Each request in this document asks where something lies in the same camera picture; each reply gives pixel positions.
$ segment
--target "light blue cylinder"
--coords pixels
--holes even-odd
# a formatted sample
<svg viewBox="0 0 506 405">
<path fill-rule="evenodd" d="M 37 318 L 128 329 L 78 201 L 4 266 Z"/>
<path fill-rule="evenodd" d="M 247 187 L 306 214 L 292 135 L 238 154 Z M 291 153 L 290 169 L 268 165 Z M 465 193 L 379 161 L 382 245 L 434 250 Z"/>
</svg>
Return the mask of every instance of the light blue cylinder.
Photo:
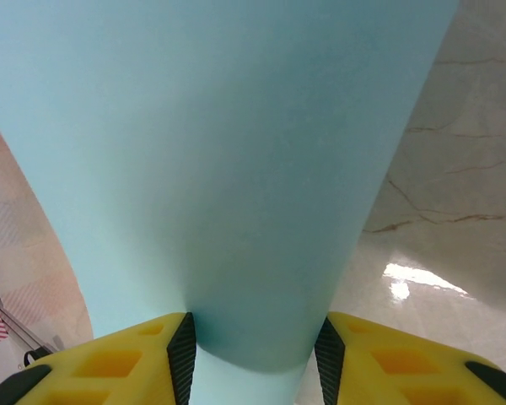
<svg viewBox="0 0 506 405">
<path fill-rule="evenodd" d="M 193 403 L 291 403 L 455 6 L 0 2 L 0 130 L 96 336 L 193 311 Z"/>
</svg>

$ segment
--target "white marble floor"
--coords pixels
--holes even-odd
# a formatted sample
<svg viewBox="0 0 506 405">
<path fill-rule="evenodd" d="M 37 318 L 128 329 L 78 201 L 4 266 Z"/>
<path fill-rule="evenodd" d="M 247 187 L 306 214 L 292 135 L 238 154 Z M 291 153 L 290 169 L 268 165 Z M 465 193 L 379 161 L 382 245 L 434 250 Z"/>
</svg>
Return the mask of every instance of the white marble floor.
<svg viewBox="0 0 506 405">
<path fill-rule="evenodd" d="M 506 0 L 462 2 L 332 309 L 506 370 Z"/>
</svg>

